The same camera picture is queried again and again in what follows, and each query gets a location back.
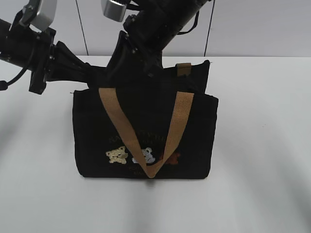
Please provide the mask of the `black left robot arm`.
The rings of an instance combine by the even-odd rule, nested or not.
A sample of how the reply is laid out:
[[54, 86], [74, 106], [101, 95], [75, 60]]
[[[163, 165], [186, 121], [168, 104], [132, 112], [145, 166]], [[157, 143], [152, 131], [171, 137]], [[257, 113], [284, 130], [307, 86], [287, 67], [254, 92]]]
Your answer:
[[0, 82], [2, 91], [17, 82], [27, 70], [31, 72], [29, 92], [39, 95], [48, 82], [79, 82], [90, 88], [108, 86], [105, 67], [83, 62], [65, 43], [55, 43], [55, 34], [52, 28], [39, 33], [16, 22], [0, 21], [0, 58], [22, 68], [12, 80]]

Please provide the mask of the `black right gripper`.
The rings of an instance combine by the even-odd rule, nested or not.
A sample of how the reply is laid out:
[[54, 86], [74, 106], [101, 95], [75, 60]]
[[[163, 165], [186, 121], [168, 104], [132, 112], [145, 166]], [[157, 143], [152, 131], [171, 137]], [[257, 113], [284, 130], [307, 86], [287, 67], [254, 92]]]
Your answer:
[[180, 9], [141, 9], [129, 15], [123, 27], [134, 48], [126, 32], [120, 31], [106, 67], [108, 84], [121, 85], [161, 74], [162, 51], [184, 26], [185, 14]]

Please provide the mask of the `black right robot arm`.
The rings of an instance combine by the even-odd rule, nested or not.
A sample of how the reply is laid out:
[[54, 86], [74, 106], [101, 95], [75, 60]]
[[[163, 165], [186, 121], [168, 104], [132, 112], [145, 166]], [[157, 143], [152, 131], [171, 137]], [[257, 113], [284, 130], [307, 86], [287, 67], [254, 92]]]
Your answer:
[[123, 23], [123, 30], [106, 67], [112, 85], [125, 78], [148, 75], [163, 70], [163, 49], [177, 36], [186, 34], [184, 26], [194, 18], [205, 0], [108, 0], [102, 2], [103, 15]]

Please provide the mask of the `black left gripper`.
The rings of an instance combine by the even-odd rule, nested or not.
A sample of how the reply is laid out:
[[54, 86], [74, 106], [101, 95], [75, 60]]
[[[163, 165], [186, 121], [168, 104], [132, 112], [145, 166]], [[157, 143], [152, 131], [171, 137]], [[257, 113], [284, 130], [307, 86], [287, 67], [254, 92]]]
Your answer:
[[[45, 90], [46, 81], [107, 84], [106, 67], [81, 61], [61, 41], [53, 45], [55, 35], [56, 30], [52, 28], [41, 33], [30, 28], [9, 32], [6, 36], [6, 61], [22, 70], [6, 83], [7, 87], [16, 83], [27, 70], [31, 71], [29, 91], [39, 95]], [[51, 50], [53, 59], [48, 63]]]

